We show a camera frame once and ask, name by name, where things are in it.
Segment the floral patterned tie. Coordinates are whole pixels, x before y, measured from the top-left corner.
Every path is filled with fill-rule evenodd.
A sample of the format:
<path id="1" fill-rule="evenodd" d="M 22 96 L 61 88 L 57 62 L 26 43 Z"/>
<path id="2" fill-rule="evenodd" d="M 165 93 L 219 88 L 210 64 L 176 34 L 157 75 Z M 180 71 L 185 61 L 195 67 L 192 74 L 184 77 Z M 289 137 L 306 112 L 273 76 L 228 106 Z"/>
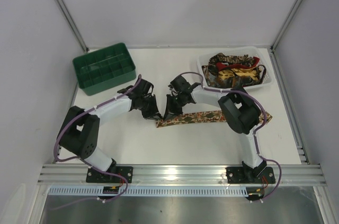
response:
<path id="1" fill-rule="evenodd" d="M 161 120 L 156 122 L 156 128 L 163 128 L 182 124 L 198 124 L 198 123 L 223 123 L 227 122 L 221 110 L 205 111 L 181 114 L 169 120 Z"/>

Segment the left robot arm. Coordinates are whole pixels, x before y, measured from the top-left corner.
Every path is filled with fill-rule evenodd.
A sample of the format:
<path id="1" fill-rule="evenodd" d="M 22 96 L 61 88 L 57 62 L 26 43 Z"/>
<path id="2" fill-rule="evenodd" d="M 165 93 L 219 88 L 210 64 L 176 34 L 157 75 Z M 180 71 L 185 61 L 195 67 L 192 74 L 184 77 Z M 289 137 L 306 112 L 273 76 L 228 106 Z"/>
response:
<path id="1" fill-rule="evenodd" d="M 105 175 L 117 175 L 116 161 L 97 145 L 100 126 L 133 110 L 139 110 L 146 120 L 161 120 L 153 89 L 152 83 L 138 77 L 134 85 L 119 90 L 103 103 L 89 109 L 72 106 L 57 136 L 55 160 L 79 159 Z"/>

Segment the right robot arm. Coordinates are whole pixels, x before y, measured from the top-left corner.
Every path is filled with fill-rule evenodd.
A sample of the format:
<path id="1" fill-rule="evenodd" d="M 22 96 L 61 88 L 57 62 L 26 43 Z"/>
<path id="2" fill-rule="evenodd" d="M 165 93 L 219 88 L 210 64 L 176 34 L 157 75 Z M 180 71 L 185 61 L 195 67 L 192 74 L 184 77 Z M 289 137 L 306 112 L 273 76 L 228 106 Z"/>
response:
<path id="1" fill-rule="evenodd" d="M 173 120 L 183 114 L 187 104 L 208 104 L 220 107 L 227 124 L 240 135 L 244 159 L 244 177 L 254 182 L 266 168 L 267 163 L 260 156 L 256 132 L 260 128 L 260 115 L 266 115 L 242 87 L 231 90 L 207 89 L 201 83 L 190 84 L 182 75 L 169 84 L 172 91 L 167 95 L 164 120 Z"/>

